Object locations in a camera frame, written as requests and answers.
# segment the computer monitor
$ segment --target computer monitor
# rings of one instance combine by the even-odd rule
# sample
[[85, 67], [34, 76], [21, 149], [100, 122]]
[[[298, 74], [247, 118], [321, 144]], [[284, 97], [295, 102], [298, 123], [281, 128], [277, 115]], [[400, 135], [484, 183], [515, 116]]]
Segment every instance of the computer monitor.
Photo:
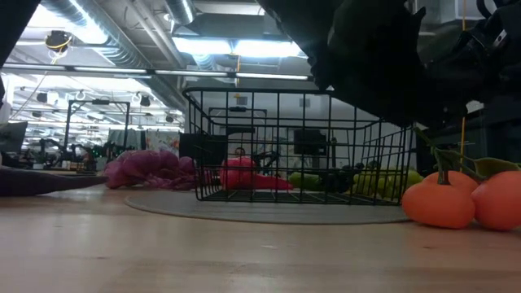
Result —
[[19, 153], [24, 143], [27, 124], [0, 123], [0, 151]]

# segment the fluorescent light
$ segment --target fluorescent light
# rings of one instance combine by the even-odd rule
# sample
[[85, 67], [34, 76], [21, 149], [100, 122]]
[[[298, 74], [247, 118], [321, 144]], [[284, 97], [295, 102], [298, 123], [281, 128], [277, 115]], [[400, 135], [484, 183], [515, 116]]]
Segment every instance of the fluorescent light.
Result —
[[[61, 126], [65, 127], [67, 122], [58, 122], [58, 121], [35, 121], [35, 120], [9, 120], [9, 123], [21, 123], [27, 122], [30, 125], [47, 125], [47, 126]], [[81, 122], [71, 122], [70, 126], [85, 126], [85, 127], [100, 127], [105, 129], [125, 129], [125, 125], [114, 125], [107, 123], [81, 123]], [[129, 125], [129, 129], [137, 129], [141, 126], [143, 129], [165, 129], [171, 131], [180, 131], [181, 128], [177, 126], [171, 125]]]
[[[126, 112], [104, 112], [103, 114], [106, 115], [127, 115]], [[144, 112], [130, 112], [131, 116], [147, 116], [150, 113], [144, 113]]]
[[294, 42], [239, 41], [234, 54], [245, 57], [289, 57], [298, 56], [300, 48]]
[[115, 78], [137, 78], [137, 79], [151, 79], [152, 76], [140, 76], [135, 74], [115, 74]]
[[205, 40], [174, 37], [173, 42], [179, 51], [189, 54], [231, 54], [231, 46], [225, 40]]
[[226, 72], [205, 72], [205, 71], [190, 71], [190, 70], [156, 70], [155, 73], [159, 75], [174, 75], [174, 76], [191, 76], [191, 77], [227, 77]]
[[95, 68], [95, 67], [81, 67], [76, 66], [74, 69], [83, 72], [102, 72], [102, 73], [147, 73], [146, 69], [131, 69], [131, 68]]
[[237, 72], [237, 77], [243, 78], [265, 78], [265, 79], [279, 79], [288, 81], [307, 81], [307, 76], [294, 76], [282, 74], [262, 74], [262, 73], [241, 73]]
[[3, 68], [9, 69], [34, 69], [45, 71], [64, 71], [64, 66], [59, 65], [43, 65], [43, 64], [22, 64], [22, 63], [5, 63]]
[[41, 46], [45, 45], [45, 42], [38, 42], [38, 41], [17, 41], [17, 46]]

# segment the cable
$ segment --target cable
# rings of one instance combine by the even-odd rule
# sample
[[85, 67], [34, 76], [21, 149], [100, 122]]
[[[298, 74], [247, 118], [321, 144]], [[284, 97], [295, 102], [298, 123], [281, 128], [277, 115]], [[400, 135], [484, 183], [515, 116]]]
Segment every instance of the cable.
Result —
[[[57, 59], [53, 59], [53, 60], [50, 62], [50, 65], [55, 65], [56, 62], [58, 61], [58, 59], [59, 59], [59, 58], [57, 58]], [[38, 82], [38, 85], [36, 86], [36, 88], [35, 88], [35, 89], [33, 90], [33, 92], [29, 95], [29, 97], [24, 101], [24, 103], [23, 103], [22, 106], [18, 109], [18, 111], [15, 112], [15, 114], [13, 114], [11, 117], [9, 117], [10, 120], [15, 119], [15, 118], [18, 116], [18, 114], [20, 114], [20, 112], [21, 112], [22, 110], [24, 110], [25, 106], [27, 106], [27, 104], [29, 103], [29, 101], [31, 100], [31, 98], [33, 98], [34, 94], [37, 92], [37, 90], [38, 90], [38, 89], [40, 88], [40, 86], [42, 85], [42, 82], [46, 79], [46, 77], [47, 77], [47, 73], [49, 73], [49, 72], [46, 71], [46, 72], [43, 73], [43, 77], [42, 77], [42, 79], [40, 80], [40, 82]]]

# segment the table surface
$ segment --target table surface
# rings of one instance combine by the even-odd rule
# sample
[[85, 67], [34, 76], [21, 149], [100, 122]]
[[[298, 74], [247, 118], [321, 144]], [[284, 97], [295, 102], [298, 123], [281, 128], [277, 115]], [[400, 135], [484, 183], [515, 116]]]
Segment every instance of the table surface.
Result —
[[150, 192], [164, 191], [0, 199], [2, 293], [521, 291], [521, 231], [248, 224], [123, 204]]

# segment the round mat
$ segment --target round mat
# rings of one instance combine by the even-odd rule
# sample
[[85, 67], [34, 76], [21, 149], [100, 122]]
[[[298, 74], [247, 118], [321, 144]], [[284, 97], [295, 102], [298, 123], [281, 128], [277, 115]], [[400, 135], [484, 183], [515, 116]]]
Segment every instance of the round mat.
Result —
[[132, 208], [172, 216], [270, 224], [349, 225], [408, 221], [400, 207], [295, 203], [200, 202], [193, 192], [130, 195]]

